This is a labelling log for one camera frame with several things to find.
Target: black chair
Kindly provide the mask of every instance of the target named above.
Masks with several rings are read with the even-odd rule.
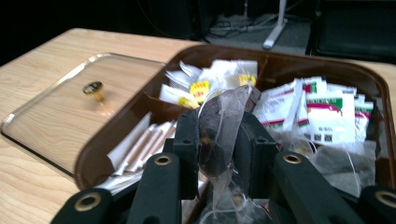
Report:
[[[396,64],[396,1],[320,0],[306,54]]]

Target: container lid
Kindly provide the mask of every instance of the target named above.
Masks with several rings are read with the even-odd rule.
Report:
[[[73,175],[86,142],[163,67],[114,53],[94,55],[6,116],[1,133]]]

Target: yellow label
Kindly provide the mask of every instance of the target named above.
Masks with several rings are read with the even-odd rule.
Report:
[[[197,103],[187,99],[186,97],[180,97],[177,101],[177,104],[192,109],[199,107]]]
[[[190,93],[199,104],[203,103],[209,94],[209,81],[197,81],[192,83]]]
[[[239,75],[239,84],[241,86],[245,86],[248,83],[251,83],[252,86],[256,85],[256,78],[253,75],[249,74],[241,74]]]

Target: wooden table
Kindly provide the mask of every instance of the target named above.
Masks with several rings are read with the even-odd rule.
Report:
[[[0,67],[0,118],[35,97],[92,55],[102,52],[168,62],[199,42],[72,29]],[[396,106],[396,66],[354,62],[380,74]],[[49,223],[78,192],[74,180],[0,136],[0,222]]]

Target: brown plastic container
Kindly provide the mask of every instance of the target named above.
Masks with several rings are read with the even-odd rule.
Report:
[[[114,172],[106,154],[113,149],[149,111],[152,122],[177,119],[186,108],[170,105],[156,99],[161,85],[168,83],[166,70],[179,70],[179,62],[197,67],[209,67],[215,59],[254,60],[259,62],[259,77],[256,87],[268,90],[293,81],[296,77],[325,77],[328,82],[355,86],[366,99],[380,97],[383,105],[387,137],[387,159],[375,163],[376,183],[396,189],[395,131],[391,114],[389,88],[377,73],[362,66],[323,58],[294,56],[253,49],[240,49],[216,45],[195,46],[177,54],[141,91],[110,120],[81,150],[75,167],[76,183],[80,189],[88,189],[103,182]],[[368,138],[378,141],[380,115],[375,107]]]

